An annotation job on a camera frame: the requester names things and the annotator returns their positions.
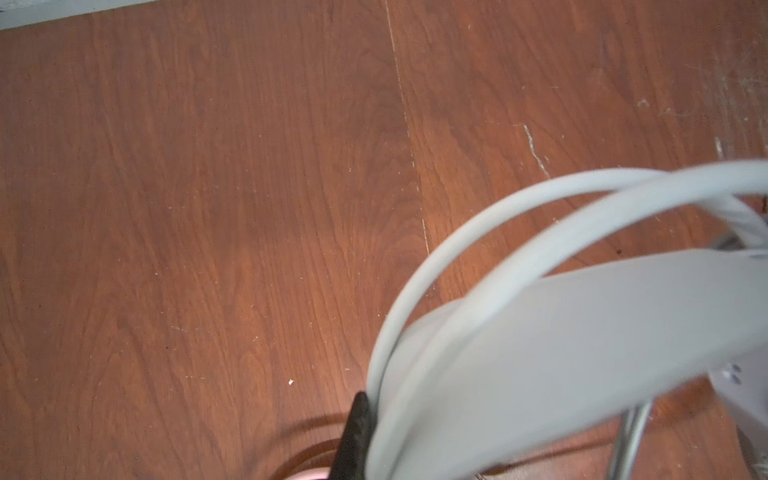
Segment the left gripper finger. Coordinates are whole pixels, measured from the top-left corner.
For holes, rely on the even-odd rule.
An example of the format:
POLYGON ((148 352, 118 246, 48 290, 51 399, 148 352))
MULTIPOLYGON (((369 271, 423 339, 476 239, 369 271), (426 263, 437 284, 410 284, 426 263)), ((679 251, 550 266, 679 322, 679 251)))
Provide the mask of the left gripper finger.
POLYGON ((353 403, 328 474, 329 480, 364 480, 365 464, 375 428, 374 413, 365 391, 353 403))

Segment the pink headphones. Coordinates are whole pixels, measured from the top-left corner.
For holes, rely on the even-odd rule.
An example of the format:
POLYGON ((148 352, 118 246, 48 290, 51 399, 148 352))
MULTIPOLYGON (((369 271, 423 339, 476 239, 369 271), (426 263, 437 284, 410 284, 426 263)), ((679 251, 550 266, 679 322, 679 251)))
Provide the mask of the pink headphones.
POLYGON ((312 468, 288 476, 285 480, 327 480, 329 467, 312 468))

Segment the white headphones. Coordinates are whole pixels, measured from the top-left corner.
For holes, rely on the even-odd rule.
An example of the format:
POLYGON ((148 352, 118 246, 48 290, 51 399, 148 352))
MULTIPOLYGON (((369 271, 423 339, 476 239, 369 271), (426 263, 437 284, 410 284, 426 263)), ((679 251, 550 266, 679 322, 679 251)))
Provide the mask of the white headphones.
POLYGON ((707 375, 757 469, 767 466, 767 221, 743 202, 767 164, 602 169, 525 188, 481 211, 419 266, 377 337, 366 393, 367 479, 464 479, 621 417, 608 477, 632 470, 653 400, 707 375), (574 195, 596 200, 418 320, 427 289, 504 222, 574 195), (597 241, 695 205, 728 226, 713 248, 559 273, 597 241))

